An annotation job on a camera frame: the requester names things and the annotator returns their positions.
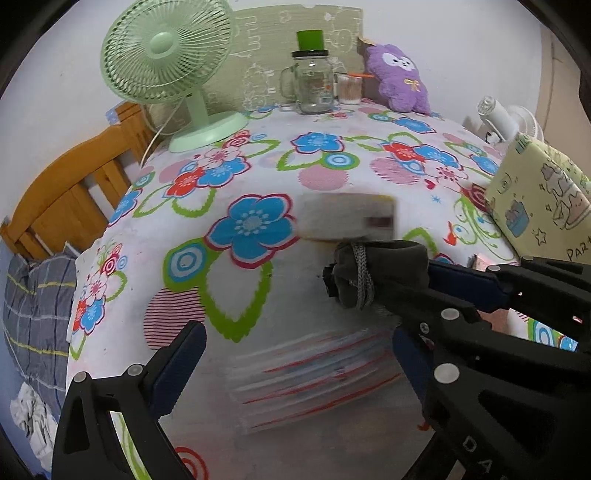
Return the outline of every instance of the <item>blue flower pattern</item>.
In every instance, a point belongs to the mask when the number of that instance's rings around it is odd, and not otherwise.
[[[392,117],[388,115],[382,115],[381,113],[370,113],[368,115],[371,120],[377,120],[378,122],[391,122]]]
[[[230,205],[228,216],[212,226],[205,241],[214,250],[231,249],[240,267],[259,267],[297,240],[290,208],[287,195],[245,195]]]
[[[121,218],[123,218],[135,208],[138,203],[137,198],[141,193],[142,189],[132,190],[121,199],[119,205],[117,205],[117,208],[109,219],[109,226],[116,224],[119,220],[121,220]]]
[[[417,160],[398,160],[398,163],[410,173],[421,176],[426,175],[425,167],[423,167],[423,164]]]
[[[415,133],[418,134],[432,134],[436,133],[434,129],[432,129],[428,124],[425,122],[420,122],[419,120],[413,120],[412,118],[408,118],[407,116],[403,116],[398,120],[392,120],[392,123],[400,125],[401,127],[408,128]]]
[[[488,173],[489,175],[494,175],[496,174],[496,171],[499,170],[499,167],[496,165],[496,163],[488,157],[470,155],[470,158],[476,162],[476,165],[478,165],[482,171]]]
[[[466,147],[471,152],[474,152],[476,155],[486,157],[486,152],[483,149],[478,148],[476,145],[472,145],[471,143],[464,143],[464,147]]]
[[[82,318],[80,319],[80,326],[82,329],[87,333],[92,333],[92,330],[95,329],[95,326],[100,323],[100,321],[105,316],[105,298],[96,299],[90,307],[86,309],[83,313]]]
[[[207,252],[203,245],[192,242],[177,250],[168,263],[168,275],[175,282],[184,282],[198,275],[204,268]]]
[[[182,175],[183,173],[187,173],[188,171],[195,170],[195,168],[197,168],[197,163],[198,163],[197,160],[190,161],[189,163],[187,163],[183,168],[181,168],[178,171],[178,174]]]
[[[154,178],[155,173],[152,171],[150,173],[147,173],[146,175],[142,175],[140,178],[138,178],[135,182],[134,182],[134,188],[135,189],[140,189],[145,187],[148,183],[150,183],[152,181],[152,179]]]
[[[359,159],[350,153],[331,153],[326,155],[322,162],[328,168],[334,170],[350,170],[359,164]]]
[[[572,338],[562,337],[560,339],[559,347],[562,350],[570,350],[571,352],[574,352],[577,348],[577,345],[578,345],[578,343],[575,342]]]
[[[311,154],[318,151],[323,152],[342,152],[345,149],[343,142],[336,135],[322,134],[319,132],[309,132],[306,135],[300,135],[291,141],[298,153]]]
[[[251,168],[243,157],[236,157],[233,160],[225,161],[219,167],[206,170],[204,175],[197,181],[198,187],[218,188],[226,185],[234,177]]]
[[[421,145],[420,147],[414,147],[415,153],[429,159],[443,163],[446,167],[459,168],[460,164],[457,158],[453,155],[442,152],[438,148],[432,147],[431,145]]]
[[[273,105],[260,106],[259,108],[256,109],[256,111],[259,113],[269,113],[269,112],[272,112],[276,108],[279,108],[279,105],[277,105],[275,103]]]

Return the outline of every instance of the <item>wooden bed frame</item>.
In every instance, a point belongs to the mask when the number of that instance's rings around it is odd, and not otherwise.
[[[43,244],[52,252],[61,252],[67,241],[83,251],[103,235],[108,220],[83,180],[93,177],[116,208],[131,185],[117,157],[131,150],[140,162],[154,135],[139,105],[125,102],[116,112],[120,125],[68,150],[27,189],[10,223],[0,226],[2,239],[13,252],[43,260],[50,255]]]

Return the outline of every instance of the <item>blue gripper pad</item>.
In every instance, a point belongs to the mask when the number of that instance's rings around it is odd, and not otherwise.
[[[506,309],[509,295],[491,274],[454,265],[429,262],[429,288],[469,301],[486,313]]]
[[[426,346],[417,346],[403,328],[392,335],[392,349],[421,404],[427,395],[427,385],[433,372],[433,360]]]
[[[180,346],[177,347],[154,382],[149,409],[155,419],[172,412],[195,366],[205,351],[207,341],[205,327],[200,322],[195,323],[196,325],[194,325]]]

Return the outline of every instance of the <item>pillow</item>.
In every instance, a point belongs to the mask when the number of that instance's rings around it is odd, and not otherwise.
[[[379,93],[391,110],[431,115],[427,88],[417,66],[402,50],[394,45],[376,45],[368,47],[367,55],[367,70],[378,79]]]

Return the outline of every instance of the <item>fan grille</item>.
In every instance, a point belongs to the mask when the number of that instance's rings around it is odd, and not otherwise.
[[[109,29],[101,70],[125,99],[175,100],[211,78],[231,41],[225,0],[137,0]]]

